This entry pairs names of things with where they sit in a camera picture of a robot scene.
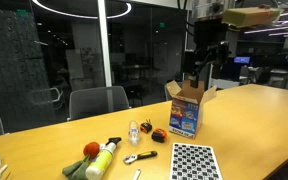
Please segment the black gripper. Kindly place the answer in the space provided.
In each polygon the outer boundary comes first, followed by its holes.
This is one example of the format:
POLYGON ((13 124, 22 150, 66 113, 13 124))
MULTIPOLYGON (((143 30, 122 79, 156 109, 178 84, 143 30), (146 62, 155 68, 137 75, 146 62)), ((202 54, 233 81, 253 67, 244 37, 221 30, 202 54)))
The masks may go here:
POLYGON ((205 53, 202 60, 198 61, 197 67, 192 72, 194 79, 190 81, 190 86, 193 88, 199 87, 199 76, 202 69, 207 64, 213 64, 221 67, 226 63, 228 55, 230 54, 228 41, 211 43, 210 45, 207 45, 204 50, 205 53))

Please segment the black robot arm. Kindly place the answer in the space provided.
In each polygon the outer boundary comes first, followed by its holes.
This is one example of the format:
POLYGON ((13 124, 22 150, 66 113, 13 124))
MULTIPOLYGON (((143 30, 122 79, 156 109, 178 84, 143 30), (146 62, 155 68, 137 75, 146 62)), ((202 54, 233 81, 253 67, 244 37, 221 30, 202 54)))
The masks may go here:
POLYGON ((199 87, 199 76, 207 64, 220 68, 226 63, 230 54, 226 40, 228 25, 222 19, 225 11, 234 6, 234 0, 192 0, 196 49, 186 52, 183 67, 191 87, 199 87))

